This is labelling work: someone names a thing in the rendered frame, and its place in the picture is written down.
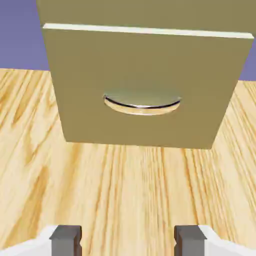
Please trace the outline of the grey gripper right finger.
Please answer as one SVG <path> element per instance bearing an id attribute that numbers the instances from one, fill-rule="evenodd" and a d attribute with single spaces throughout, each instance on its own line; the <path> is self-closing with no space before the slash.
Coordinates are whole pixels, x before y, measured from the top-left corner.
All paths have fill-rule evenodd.
<path id="1" fill-rule="evenodd" d="M 208 225 L 176 225 L 174 256 L 256 256 L 256 249 L 221 239 Z"/>

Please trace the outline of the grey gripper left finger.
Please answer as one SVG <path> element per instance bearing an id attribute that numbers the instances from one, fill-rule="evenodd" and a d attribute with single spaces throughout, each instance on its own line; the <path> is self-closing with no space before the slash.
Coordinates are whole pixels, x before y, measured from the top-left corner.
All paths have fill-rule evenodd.
<path id="1" fill-rule="evenodd" d="M 40 234 L 0 250 L 0 256 L 82 256 L 80 225 L 48 225 Z"/>

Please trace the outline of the olive drawer front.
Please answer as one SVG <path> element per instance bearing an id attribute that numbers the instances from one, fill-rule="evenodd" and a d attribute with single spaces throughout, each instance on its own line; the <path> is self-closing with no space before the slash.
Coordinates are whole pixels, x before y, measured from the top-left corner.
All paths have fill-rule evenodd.
<path id="1" fill-rule="evenodd" d="M 47 23 L 48 65 L 66 141 L 210 149 L 252 47 L 248 32 Z M 181 97 L 168 114 L 112 110 L 106 93 Z"/>

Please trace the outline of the olive painted cabinet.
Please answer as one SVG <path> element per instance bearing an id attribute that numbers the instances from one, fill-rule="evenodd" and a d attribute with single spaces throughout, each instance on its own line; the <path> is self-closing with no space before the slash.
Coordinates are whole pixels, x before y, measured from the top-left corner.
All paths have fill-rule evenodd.
<path id="1" fill-rule="evenodd" d="M 36 0 L 45 24 L 250 33 L 256 0 Z"/>

